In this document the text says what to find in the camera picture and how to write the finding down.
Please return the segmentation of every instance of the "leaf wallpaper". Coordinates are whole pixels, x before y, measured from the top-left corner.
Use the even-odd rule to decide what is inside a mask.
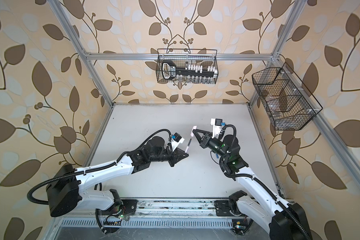
[[[108,110],[45,3],[0,0],[0,239],[41,237],[49,209],[28,190],[81,166]]]

